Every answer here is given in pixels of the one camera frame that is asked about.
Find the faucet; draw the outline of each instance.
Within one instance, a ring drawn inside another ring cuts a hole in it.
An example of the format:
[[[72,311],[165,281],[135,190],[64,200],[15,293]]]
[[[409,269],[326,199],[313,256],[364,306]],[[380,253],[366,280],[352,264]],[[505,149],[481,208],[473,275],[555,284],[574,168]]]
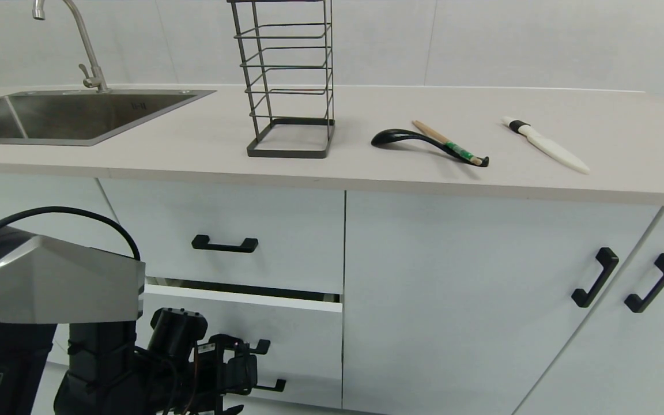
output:
[[[84,48],[86,49],[86,55],[89,57],[89,63],[92,66],[92,73],[94,76],[89,76],[89,71],[86,70],[86,66],[83,63],[80,63],[78,67],[84,73],[84,86],[87,88],[98,88],[98,92],[109,92],[109,87],[106,86],[106,80],[104,79],[104,73],[102,73],[101,66],[97,63],[97,56],[94,53],[94,48],[92,47],[92,42],[89,40],[89,34],[86,31],[86,26],[84,24],[84,18],[81,17],[81,12],[78,11],[78,7],[73,2],[73,0],[63,0],[63,3],[66,3],[73,17],[76,19],[76,26],[78,26],[78,32],[81,34],[81,40],[84,42]],[[45,0],[35,0],[32,4],[32,18],[35,20],[45,20],[45,10],[43,9],[45,5]]]

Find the white countertop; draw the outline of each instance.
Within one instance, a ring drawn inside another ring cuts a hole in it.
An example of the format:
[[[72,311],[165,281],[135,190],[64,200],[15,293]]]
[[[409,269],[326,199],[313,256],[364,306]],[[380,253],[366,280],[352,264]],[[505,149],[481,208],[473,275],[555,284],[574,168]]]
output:
[[[329,157],[291,160],[247,157],[243,87],[203,89],[218,92],[93,147],[0,145],[0,172],[664,205],[664,99],[640,92],[339,86]],[[274,102],[274,110],[306,107]],[[591,174],[532,147],[500,124],[504,115],[556,140]],[[415,130],[414,119],[491,165],[464,165],[419,142],[371,146],[381,130]]]

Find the white ceramic knife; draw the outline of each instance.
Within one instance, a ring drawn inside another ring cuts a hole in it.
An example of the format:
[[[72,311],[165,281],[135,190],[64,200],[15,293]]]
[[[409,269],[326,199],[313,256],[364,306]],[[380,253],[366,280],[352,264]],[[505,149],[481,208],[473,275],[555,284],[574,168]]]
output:
[[[538,133],[536,129],[532,128],[532,126],[524,121],[519,121],[510,116],[504,116],[501,118],[501,122],[511,129],[511,131],[527,137],[527,140],[537,147],[537,149],[542,150],[543,153],[561,162],[563,165],[566,165],[575,171],[580,171],[580,173],[583,174],[591,172],[591,169],[588,168],[586,163],[583,163],[580,158],[577,158],[576,155],[564,149],[564,147],[557,144],[557,142],[542,136],[542,134]]]

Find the stainless steel sink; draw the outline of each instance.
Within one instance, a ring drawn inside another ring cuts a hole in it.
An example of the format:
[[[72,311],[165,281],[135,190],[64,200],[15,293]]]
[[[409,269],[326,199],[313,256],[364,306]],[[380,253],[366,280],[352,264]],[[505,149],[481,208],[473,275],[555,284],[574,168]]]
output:
[[[19,92],[0,97],[0,144],[94,145],[213,92]]]

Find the white cabinet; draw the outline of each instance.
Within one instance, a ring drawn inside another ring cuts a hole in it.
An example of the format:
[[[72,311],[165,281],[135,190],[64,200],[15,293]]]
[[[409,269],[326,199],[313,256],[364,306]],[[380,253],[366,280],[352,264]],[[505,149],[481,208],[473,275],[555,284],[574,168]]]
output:
[[[50,205],[81,208],[116,219],[97,179],[0,173],[0,219],[22,210]],[[74,244],[130,254],[124,239],[112,228],[81,216],[53,213],[26,218],[11,226]],[[68,345],[67,325],[58,326],[55,341],[48,361],[68,364],[68,356],[63,351]]]
[[[201,313],[209,324],[204,341],[220,333],[253,347],[259,339],[271,341],[268,354],[258,356],[258,384],[274,386],[284,379],[285,391],[256,389],[251,397],[340,408],[342,304],[148,285],[145,313],[137,321],[138,345],[148,346],[150,319],[163,307]]]
[[[147,274],[342,293],[345,192],[102,180]],[[204,235],[209,241],[198,242]],[[251,252],[226,252],[251,242]]]
[[[641,313],[624,304],[661,280],[663,253],[664,215],[517,415],[664,415],[664,287]]]
[[[598,251],[625,260],[659,210],[347,200],[343,408],[402,415],[510,415],[587,315],[571,294],[601,273]]]

